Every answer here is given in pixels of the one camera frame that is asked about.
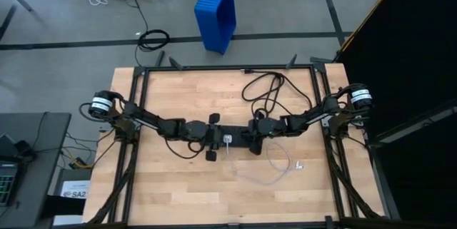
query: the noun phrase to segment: black panel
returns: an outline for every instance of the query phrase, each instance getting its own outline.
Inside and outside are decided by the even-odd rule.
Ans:
[[[456,223],[457,114],[379,148],[403,220]]]
[[[372,137],[457,99],[456,0],[383,0],[340,53],[376,105]]]

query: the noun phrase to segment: black metal frame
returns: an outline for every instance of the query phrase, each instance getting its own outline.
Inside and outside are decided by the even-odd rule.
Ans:
[[[243,68],[285,69],[285,66],[284,65],[187,66],[187,67],[184,67],[183,70],[185,70],[185,71],[213,71],[213,70],[239,70],[239,69],[243,69]],[[311,82],[313,84],[313,90],[315,93],[316,102],[320,103],[321,102],[321,93],[319,90],[316,68],[319,68],[319,71],[321,72],[323,87],[325,90],[325,94],[327,95],[327,94],[330,94],[330,87],[328,84],[325,67],[314,66],[313,64],[301,64],[301,65],[294,65],[291,67],[291,69],[304,69],[304,68],[307,68],[310,71]],[[139,84],[138,83],[139,78],[140,78],[140,76],[143,76],[143,83],[141,86],[141,94],[140,94],[140,102],[139,102],[139,106],[142,108],[144,108],[144,105],[146,102],[149,75],[151,74],[151,72],[154,72],[154,71],[178,71],[178,69],[176,69],[174,67],[158,67],[158,66],[147,67],[147,68],[136,67],[134,69],[129,100],[135,101],[136,89]],[[360,224],[365,225],[365,222],[367,220],[369,220],[372,225],[375,225],[375,226],[379,225],[380,228],[383,227],[384,225],[386,225],[386,223],[383,222],[383,220],[380,220],[378,218],[357,218],[358,209],[356,206],[356,199],[358,198],[358,200],[360,202],[361,197],[358,195],[356,190],[351,185],[351,179],[350,179],[346,156],[344,153],[344,147],[342,145],[341,139],[337,139],[337,141],[336,141],[336,147],[338,150],[338,157],[340,160],[341,167],[337,166],[339,171],[335,171],[334,167],[332,169],[332,164],[331,164],[331,161],[332,160],[334,161],[333,147],[332,147],[332,143],[331,143],[332,138],[330,137],[328,130],[326,130],[324,125],[321,124],[321,126],[322,126],[324,145],[325,145],[325,149],[326,149],[327,161],[328,161],[328,165],[329,165],[329,169],[330,169],[331,185],[332,185],[332,191],[333,191],[334,198],[335,198],[336,210],[338,213],[339,220],[345,219],[345,221],[346,221],[345,223],[333,222],[330,216],[326,216],[324,221],[303,222],[303,223],[247,223],[247,224],[233,224],[233,225],[232,224],[142,225],[142,226],[129,226],[129,228],[141,228],[141,229],[146,229],[146,228],[269,228],[269,227],[275,227],[275,228],[335,228],[338,226],[349,227],[349,226],[357,226]],[[133,148],[131,151],[131,161],[133,160],[135,165],[136,165],[136,159],[138,157],[138,148],[139,148],[139,142],[133,143]],[[118,160],[118,164],[117,164],[116,178],[115,178],[114,185],[117,185],[117,183],[119,182],[119,178],[121,177],[121,175],[123,173],[125,157],[126,157],[126,144],[123,143],[121,146],[121,149],[119,151],[119,160]],[[125,201],[124,201],[124,208],[122,211],[122,219],[121,219],[122,223],[128,223],[128,220],[129,220],[131,197],[132,197],[133,184],[134,184],[134,169],[135,168],[133,167],[132,175],[129,178],[129,181],[126,186],[126,197],[125,197]],[[341,177],[344,177],[346,179],[346,184],[343,183],[343,185],[347,190],[346,192],[348,194],[349,208],[351,210],[352,217],[345,216],[345,213],[344,213],[345,210],[343,208],[343,201],[341,199],[341,192],[340,192],[338,177],[340,179],[341,179]],[[109,223],[112,223],[115,221],[116,206],[117,206],[117,203],[115,203],[115,205],[113,205],[110,210]]]

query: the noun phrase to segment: wooden tabletop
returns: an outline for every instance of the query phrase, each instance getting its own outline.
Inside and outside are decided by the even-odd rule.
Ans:
[[[333,92],[348,85],[342,64],[328,64],[326,67]],[[309,70],[280,72],[288,76],[315,105]],[[117,68],[111,90],[128,98],[132,73],[133,68]],[[252,119],[251,103],[241,99],[241,90],[257,76],[240,71],[152,72],[145,109],[162,118],[185,118],[187,121],[208,121],[211,113],[220,113],[220,124],[247,126],[248,120]],[[254,97],[267,91],[269,84],[270,80],[266,78],[259,81],[247,96]],[[140,86],[141,80],[136,100],[139,100]],[[287,84],[281,89],[278,101],[292,113],[303,113],[310,108],[306,100]],[[271,117],[284,114],[286,112],[277,106]],[[359,130],[350,128],[349,133],[351,137],[363,140]],[[110,136],[99,144],[97,156],[106,150],[112,139]],[[288,151],[292,158],[291,167],[300,161],[303,169],[290,171],[272,185],[247,180],[249,177],[267,183],[281,174],[268,162],[266,148],[277,166],[287,166],[286,155],[278,146],[270,144],[273,142]],[[383,208],[366,150],[350,139],[344,139],[343,144],[354,187],[373,210],[382,215]],[[191,155],[184,142],[170,142],[170,145],[183,156]],[[245,148],[230,150],[238,176],[233,173],[225,148],[218,151],[215,163],[206,161],[204,153],[195,159],[184,160],[170,152],[155,131],[143,128],[129,225],[306,222],[322,221],[325,215],[338,220],[320,123],[311,125],[299,137],[264,140],[260,156]],[[118,154],[119,144],[110,149],[94,168],[84,209],[85,221],[94,216],[113,188]],[[346,199],[345,190],[341,192]],[[119,201],[118,220],[122,204]],[[347,201],[344,204],[349,214]]]

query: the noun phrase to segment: sticker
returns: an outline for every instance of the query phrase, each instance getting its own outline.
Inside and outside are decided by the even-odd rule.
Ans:
[[[92,103],[92,108],[100,108],[104,111],[109,111],[109,107],[106,106],[105,104],[101,104],[101,103]]]
[[[87,198],[90,184],[91,181],[89,180],[64,181],[60,196],[65,198],[85,199]]]
[[[355,103],[356,101],[360,101],[360,100],[365,99],[365,98],[371,98],[371,95],[362,94],[362,95],[356,96],[356,97],[351,99],[351,103]]]
[[[369,94],[370,92],[368,90],[358,90],[352,93],[352,97],[356,97],[357,95],[361,94]]]
[[[113,106],[113,103],[112,103],[112,102],[106,100],[105,98],[100,98],[100,97],[94,97],[94,98],[92,99],[92,102],[103,103],[103,104],[107,105],[108,107]]]
[[[312,123],[314,123],[314,122],[316,122],[316,121],[318,121],[318,120],[324,119],[324,118],[327,117],[327,116],[328,116],[328,113],[324,113],[324,114],[318,116],[317,118],[311,119],[310,121],[308,121],[308,122],[306,122],[306,123],[307,123],[308,125],[310,125],[310,124],[312,124]]]

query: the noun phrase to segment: blue crate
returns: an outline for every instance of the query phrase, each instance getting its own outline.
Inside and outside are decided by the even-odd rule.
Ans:
[[[236,27],[234,0],[198,0],[195,17],[205,49],[224,54]]]

